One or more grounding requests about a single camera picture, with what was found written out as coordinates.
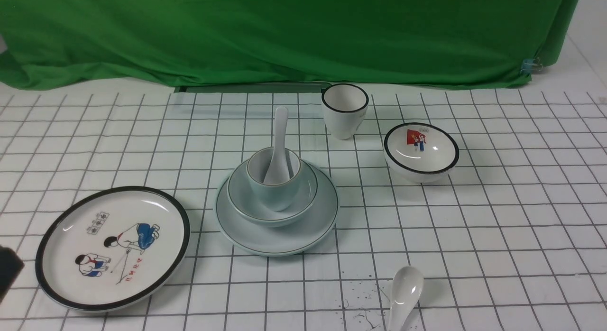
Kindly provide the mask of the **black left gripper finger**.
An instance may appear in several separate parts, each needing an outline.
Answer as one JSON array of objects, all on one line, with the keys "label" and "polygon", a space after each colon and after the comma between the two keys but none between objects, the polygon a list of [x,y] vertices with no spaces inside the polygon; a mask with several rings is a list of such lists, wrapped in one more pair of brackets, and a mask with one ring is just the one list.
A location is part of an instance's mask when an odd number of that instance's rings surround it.
[{"label": "black left gripper finger", "polygon": [[9,247],[0,247],[0,302],[24,268],[24,261]]}]

